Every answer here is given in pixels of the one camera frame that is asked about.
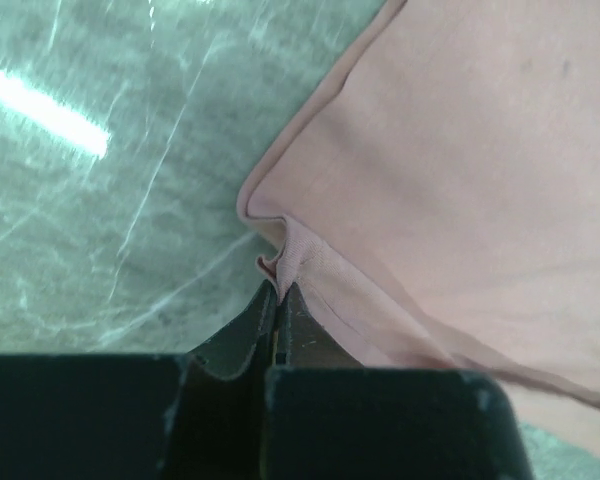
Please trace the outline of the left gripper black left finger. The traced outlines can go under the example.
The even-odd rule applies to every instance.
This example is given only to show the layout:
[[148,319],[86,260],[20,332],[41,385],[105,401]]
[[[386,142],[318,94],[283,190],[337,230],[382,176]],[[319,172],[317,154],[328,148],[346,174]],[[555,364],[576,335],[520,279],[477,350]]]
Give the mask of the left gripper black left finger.
[[189,352],[0,354],[0,479],[254,479],[277,295]]

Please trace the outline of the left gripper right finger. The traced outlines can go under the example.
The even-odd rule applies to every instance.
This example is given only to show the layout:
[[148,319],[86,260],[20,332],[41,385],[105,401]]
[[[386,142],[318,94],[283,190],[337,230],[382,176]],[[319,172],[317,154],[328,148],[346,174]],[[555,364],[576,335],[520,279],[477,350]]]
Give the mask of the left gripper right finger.
[[529,479],[515,414],[466,369],[370,368],[311,316],[292,287],[265,377],[268,479]]

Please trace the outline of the pink printed t shirt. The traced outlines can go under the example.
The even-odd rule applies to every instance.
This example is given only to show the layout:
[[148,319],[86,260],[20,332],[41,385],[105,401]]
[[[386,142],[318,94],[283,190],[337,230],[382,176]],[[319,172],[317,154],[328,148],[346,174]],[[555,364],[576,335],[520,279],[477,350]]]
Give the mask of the pink printed t shirt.
[[389,1],[243,184],[368,365],[482,370],[600,458],[600,1]]

